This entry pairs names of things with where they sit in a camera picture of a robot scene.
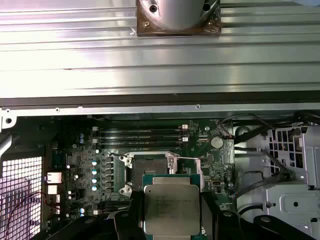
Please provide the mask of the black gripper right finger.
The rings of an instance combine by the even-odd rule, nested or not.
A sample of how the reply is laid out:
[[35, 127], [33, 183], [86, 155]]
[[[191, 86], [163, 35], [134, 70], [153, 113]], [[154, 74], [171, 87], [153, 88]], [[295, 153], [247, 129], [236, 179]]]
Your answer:
[[313, 237], [270, 215], [258, 215], [253, 222], [240, 214], [221, 210], [212, 192], [202, 192], [201, 226], [209, 240], [312, 240]]

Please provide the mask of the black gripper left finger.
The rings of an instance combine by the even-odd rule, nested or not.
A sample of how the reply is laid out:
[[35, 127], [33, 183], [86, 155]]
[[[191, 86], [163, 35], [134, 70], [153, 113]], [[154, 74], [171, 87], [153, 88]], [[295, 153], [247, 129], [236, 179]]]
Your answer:
[[110, 218], [83, 216], [49, 236], [50, 240], [145, 240], [140, 227], [144, 214], [143, 191], [133, 191], [127, 210], [115, 211]]

